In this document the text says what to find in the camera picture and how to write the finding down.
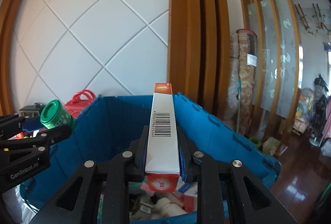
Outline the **orange white long box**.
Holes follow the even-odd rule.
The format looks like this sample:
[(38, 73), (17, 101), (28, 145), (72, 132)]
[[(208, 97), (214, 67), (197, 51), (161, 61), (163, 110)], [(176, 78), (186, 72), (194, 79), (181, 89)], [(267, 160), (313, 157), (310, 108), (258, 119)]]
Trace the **orange white long box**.
[(154, 86), (145, 174), (150, 190), (163, 193), (176, 191), (180, 156), (170, 83), (155, 83)]

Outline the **green round jar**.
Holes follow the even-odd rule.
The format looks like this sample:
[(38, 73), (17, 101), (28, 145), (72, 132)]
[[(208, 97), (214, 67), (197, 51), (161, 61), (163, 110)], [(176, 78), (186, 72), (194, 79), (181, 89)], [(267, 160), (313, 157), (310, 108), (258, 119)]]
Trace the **green round jar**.
[(62, 125), (73, 128), (74, 119), (58, 100), (47, 103), (42, 110), (40, 122), (47, 128), (52, 129)]

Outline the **black coffee cup gift box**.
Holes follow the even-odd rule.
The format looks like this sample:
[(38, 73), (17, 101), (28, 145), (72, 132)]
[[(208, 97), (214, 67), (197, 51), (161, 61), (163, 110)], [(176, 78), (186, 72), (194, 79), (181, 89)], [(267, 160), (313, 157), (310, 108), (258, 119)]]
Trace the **black coffee cup gift box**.
[(19, 109), (20, 116), (28, 117), (40, 117), (45, 105), (41, 103), (34, 103), (33, 105), (27, 105)]

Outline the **blue plastic storage crate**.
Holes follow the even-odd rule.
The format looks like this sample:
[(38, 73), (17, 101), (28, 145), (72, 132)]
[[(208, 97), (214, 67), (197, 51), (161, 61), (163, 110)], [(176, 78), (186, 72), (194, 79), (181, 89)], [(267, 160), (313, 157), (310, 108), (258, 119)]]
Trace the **blue plastic storage crate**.
[[(77, 118), (68, 139), (50, 152), (50, 167), (20, 185), (22, 199), (45, 206), (73, 173), (87, 161), (103, 163), (127, 151), (150, 123), (152, 96), (98, 97)], [(281, 171), (280, 163), (262, 154), (252, 142), (182, 94), (173, 96), (176, 127), (197, 150), (217, 161), (243, 163), (268, 189)], [(160, 219), (160, 223), (197, 223), (197, 211)]]

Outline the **red toy suitcase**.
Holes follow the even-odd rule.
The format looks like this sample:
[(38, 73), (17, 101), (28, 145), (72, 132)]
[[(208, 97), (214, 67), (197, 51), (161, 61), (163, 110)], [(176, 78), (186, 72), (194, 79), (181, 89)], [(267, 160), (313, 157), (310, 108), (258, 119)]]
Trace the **red toy suitcase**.
[(81, 112), (88, 107), (96, 95), (89, 89), (84, 89), (73, 95), (72, 99), (65, 104), (65, 109), (76, 119)]

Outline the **rolled carpet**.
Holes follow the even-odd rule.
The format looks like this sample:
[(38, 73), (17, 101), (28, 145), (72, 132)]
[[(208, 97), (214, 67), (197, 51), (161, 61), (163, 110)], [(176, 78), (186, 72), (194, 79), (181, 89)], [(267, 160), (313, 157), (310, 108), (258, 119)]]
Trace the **rolled carpet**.
[(224, 120), (237, 133), (245, 134), (251, 117), (257, 66), (258, 37), (249, 29), (231, 35), (229, 86)]

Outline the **wooden glass partition screen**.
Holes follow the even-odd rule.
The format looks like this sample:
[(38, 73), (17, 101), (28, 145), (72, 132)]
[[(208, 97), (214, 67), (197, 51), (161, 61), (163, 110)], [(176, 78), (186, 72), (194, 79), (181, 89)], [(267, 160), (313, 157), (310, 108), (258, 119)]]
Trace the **wooden glass partition screen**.
[(299, 28), (293, 0), (241, 0), (244, 28), (257, 35), (248, 134), (281, 140), (291, 128), (299, 94)]

